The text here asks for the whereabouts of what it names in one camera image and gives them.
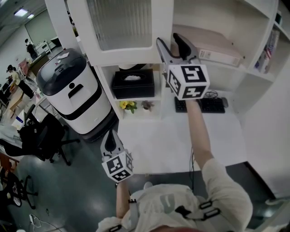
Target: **person standing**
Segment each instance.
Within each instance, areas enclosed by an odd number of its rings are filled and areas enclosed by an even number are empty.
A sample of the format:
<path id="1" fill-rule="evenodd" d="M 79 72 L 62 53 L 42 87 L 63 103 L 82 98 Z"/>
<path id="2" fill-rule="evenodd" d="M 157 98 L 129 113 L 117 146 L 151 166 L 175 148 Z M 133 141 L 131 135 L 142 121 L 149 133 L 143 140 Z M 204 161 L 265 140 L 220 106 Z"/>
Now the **person standing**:
<path id="1" fill-rule="evenodd" d="M 35 60 L 38 57 L 38 54 L 35 51 L 35 46 L 33 43 L 30 43 L 28 39 L 25 40 L 26 51 L 30 54 L 31 58 Z"/>
<path id="2" fill-rule="evenodd" d="M 25 84 L 25 82 L 23 80 L 20 79 L 19 74 L 15 70 L 16 70 L 16 68 L 14 68 L 12 65 L 9 65 L 7 68 L 7 71 L 9 73 L 11 73 L 11 77 L 13 79 L 13 82 L 15 82 L 15 84 L 17 86 L 19 86 L 19 88 L 22 89 L 22 91 L 27 96 L 29 96 L 30 99 L 32 99 L 34 96 L 32 89 L 27 84 Z"/>

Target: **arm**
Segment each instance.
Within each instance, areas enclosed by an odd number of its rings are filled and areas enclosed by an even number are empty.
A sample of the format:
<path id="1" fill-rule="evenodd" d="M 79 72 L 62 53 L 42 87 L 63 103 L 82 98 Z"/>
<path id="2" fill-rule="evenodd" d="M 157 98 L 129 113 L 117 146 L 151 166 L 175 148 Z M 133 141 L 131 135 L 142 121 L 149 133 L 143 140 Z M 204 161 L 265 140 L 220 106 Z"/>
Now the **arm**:
<path id="1" fill-rule="evenodd" d="M 186 101 L 186 107 L 194 157 L 200 169 L 203 169 L 205 163 L 213 158 L 208 131 L 198 103 L 195 100 L 188 100 Z"/>
<path id="2" fill-rule="evenodd" d="M 248 194 L 227 174 L 211 153 L 208 131 L 196 101 L 186 101 L 189 129 L 194 157 L 202 170 L 208 199 L 231 223 L 235 231 L 244 231 L 252 215 L 252 204 Z"/>
<path id="3" fill-rule="evenodd" d="M 127 186 L 127 182 L 124 180 L 117 185 L 117 202 L 116 202 L 116 216 L 117 218 L 123 218 L 129 211 L 130 194 Z"/>

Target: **forearm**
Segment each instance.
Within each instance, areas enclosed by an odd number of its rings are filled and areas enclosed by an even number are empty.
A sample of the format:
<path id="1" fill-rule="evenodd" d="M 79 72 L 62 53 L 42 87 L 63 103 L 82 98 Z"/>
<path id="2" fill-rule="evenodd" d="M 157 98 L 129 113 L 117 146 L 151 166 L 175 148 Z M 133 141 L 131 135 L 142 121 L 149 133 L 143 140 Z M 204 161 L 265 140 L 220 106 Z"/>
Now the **forearm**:
<path id="1" fill-rule="evenodd" d="M 122 181 L 117 186 L 117 202 L 116 202 L 116 216 L 123 218 L 130 209 L 129 202 L 130 194 L 126 181 Z"/>
<path id="2" fill-rule="evenodd" d="M 186 101 L 186 107 L 194 158 L 200 169 L 202 169 L 204 164 L 213 158 L 208 130 L 198 103 L 193 100 L 188 100 Z"/>

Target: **book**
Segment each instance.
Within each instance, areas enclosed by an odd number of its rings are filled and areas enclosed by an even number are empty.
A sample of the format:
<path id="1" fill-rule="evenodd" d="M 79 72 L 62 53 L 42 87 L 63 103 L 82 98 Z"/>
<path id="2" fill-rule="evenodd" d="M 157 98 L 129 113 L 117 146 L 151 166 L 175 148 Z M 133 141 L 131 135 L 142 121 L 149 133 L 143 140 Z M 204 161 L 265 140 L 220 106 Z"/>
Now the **book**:
<path id="1" fill-rule="evenodd" d="M 173 25 L 172 31 L 186 37 L 198 49 L 201 60 L 233 66 L 238 66 L 242 60 L 239 51 L 221 33 L 183 25 Z M 176 50 L 178 51 L 178 46 L 173 42 L 171 51 L 176 53 Z"/>
<path id="2" fill-rule="evenodd" d="M 273 29 L 271 31 L 271 34 L 268 38 L 268 41 L 264 47 L 264 50 L 259 57 L 259 60 L 257 61 L 255 67 L 261 72 L 261 73 L 268 73 L 269 69 L 271 67 L 272 63 L 272 57 L 275 53 L 275 50 L 277 48 L 278 40 L 279 40 L 280 32 L 278 30 Z"/>

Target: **computer mouse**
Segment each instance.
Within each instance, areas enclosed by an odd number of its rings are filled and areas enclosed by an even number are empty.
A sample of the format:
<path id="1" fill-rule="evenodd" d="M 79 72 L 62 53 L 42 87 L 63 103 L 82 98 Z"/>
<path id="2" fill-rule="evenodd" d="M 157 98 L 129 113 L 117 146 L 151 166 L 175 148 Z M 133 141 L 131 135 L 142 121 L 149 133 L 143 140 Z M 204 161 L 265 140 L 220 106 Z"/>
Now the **computer mouse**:
<path id="1" fill-rule="evenodd" d="M 228 108 L 228 102 L 227 102 L 227 99 L 225 97 L 222 97 L 222 104 L 225 108 Z"/>

